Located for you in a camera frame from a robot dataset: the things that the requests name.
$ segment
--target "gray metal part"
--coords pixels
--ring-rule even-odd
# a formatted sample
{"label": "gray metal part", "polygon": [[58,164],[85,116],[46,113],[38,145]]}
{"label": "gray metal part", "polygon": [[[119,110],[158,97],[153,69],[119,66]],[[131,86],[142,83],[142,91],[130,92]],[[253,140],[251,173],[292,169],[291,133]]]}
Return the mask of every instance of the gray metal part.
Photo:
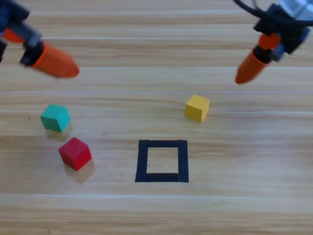
{"label": "gray metal part", "polygon": [[35,47],[37,43],[41,40],[42,34],[32,29],[25,23],[15,24],[11,23],[10,28],[17,35],[25,40],[25,45],[28,47]]}

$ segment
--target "black cable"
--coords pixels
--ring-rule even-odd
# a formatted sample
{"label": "black cable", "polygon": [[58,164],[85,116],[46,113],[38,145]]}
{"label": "black cable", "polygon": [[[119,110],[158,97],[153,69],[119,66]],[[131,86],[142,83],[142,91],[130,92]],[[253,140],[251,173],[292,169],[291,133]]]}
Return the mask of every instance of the black cable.
{"label": "black cable", "polygon": [[276,24],[286,25],[286,26],[298,26],[298,27],[309,27],[313,26],[313,21],[299,21],[299,20],[286,20],[281,17],[277,17],[274,15],[270,15],[269,13],[262,11],[261,9],[253,9],[246,4],[244,4],[241,0],[234,0],[234,2],[240,6],[243,10],[249,12],[251,15],[258,17],[260,19],[266,19],[268,21],[272,21]]}

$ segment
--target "yellow cube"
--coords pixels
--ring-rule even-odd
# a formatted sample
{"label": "yellow cube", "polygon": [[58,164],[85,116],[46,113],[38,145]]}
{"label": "yellow cube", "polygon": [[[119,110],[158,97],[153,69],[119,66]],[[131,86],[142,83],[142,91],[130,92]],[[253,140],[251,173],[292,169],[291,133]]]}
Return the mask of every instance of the yellow cube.
{"label": "yellow cube", "polygon": [[203,121],[209,112],[210,100],[194,94],[186,103],[186,116],[197,121]]}

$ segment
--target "wooden table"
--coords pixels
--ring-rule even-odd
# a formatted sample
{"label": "wooden table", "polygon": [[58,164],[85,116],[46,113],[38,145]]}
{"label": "wooden table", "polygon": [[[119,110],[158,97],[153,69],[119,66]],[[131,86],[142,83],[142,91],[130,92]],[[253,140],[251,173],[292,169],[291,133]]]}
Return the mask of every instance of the wooden table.
{"label": "wooden table", "polygon": [[[257,19],[231,0],[23,0],[28,20],[81,67],[54,79],[0,65],[0,235],[312,235],[313,37],[235,84]],[[268,7],[271,1],[262,1]],[[187,119],[207,97],[203,123]],[[72,118],[46,131],[48,104]],[[75,172],[58,148],[87,143]],[[136,183],[138,141],[188,140],[189,183]],[[148,172],[177,172],[149,150]]]}

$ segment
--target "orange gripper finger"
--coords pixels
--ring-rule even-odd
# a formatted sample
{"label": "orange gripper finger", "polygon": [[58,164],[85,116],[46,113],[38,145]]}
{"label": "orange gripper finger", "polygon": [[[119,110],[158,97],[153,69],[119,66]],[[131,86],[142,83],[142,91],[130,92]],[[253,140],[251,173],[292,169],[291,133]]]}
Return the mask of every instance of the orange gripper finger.
{"label": "orange gripper finger", "polygon": [[43,42],[44,51],[31,67],[54,77],[76,77],[79,68],[73,58],[62,50]]}
{"label": "orange gripper finger", "polygon": [[252,51],[238,68],[235,82],[243,84],[253,80],[266,66],[267,64],[258,60]]}
{"label": "orange gripper finger", "polygon": [[3,37],[13,43],[23,43],[24,40],[19,35],[17,35],[15,32],[13,32],[11,29],[6,28],[3,34]]}
{"label": "orange gripper finger", "polygon": [[259,47],[263,50],[274,49],[280,43],[280,40],[281,38],[275,33],[270,36],[262,34],[259,39]]}

